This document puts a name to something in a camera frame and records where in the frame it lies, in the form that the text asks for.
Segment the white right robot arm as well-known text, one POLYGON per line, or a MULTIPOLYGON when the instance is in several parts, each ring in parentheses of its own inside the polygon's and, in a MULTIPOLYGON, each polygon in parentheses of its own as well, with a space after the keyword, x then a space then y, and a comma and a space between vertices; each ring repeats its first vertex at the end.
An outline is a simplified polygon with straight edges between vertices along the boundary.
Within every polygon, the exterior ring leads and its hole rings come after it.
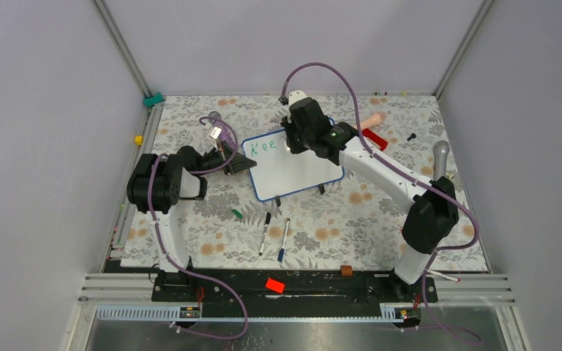
POLYGON ((310 151, 351 170, 382 189, 406 213, 402 236, 406 249, 394 267, 392 295, 409 301, 419 292, 419 279, 438 244, 459 222, 455 188, 445 176, 437 181, 418 175, 383 152, 368 146, 352 125, 333 124, 319 103, 303 91, 280 98, 289 115, 281 125, 292 154, 310 151))

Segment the blue framed whiteboard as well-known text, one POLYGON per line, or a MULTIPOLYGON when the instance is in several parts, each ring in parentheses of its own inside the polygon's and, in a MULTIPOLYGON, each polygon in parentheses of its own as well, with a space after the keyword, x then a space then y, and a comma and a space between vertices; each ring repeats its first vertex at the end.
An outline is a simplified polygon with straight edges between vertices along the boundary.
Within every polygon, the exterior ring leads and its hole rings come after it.
POLYGON ((340 181, 341 166, 321 159, 311 150, 292 154, 284 129, 243 140, 244 155, 256 162, 249 169, 255 197, 261 202, 340 181))

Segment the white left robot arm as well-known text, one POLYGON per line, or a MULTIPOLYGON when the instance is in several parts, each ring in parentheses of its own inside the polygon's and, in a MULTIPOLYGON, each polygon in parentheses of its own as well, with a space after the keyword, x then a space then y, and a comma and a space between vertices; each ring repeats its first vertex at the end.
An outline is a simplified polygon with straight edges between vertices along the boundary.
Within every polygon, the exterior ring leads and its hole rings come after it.
POLYGON ((226 142, 204 154, 183 146, 174 154, 142 154, 136 162, 127 183, 127 199, 150 224, 160 256, 157 267, 163 273, 177 273, 169 289, 179 300, 193 298, 198 282, 185 273, 192 270, 192 259, 179 228, 178 203, 205 199, 206 174, 222 171, 233 176, 256 165, 226 142))

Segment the green marker cap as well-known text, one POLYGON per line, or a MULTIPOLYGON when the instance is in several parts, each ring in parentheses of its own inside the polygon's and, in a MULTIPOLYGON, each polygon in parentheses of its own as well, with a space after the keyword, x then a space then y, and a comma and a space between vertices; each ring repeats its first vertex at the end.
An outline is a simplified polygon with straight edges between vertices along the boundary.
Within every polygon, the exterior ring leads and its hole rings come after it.
POLYGON ((232 212, 238 219, 243 219, 243 218, 244 218, 243 214, 242 214, 240 211, 236 210, 236 209, 232 209, 231 212, 232 212))

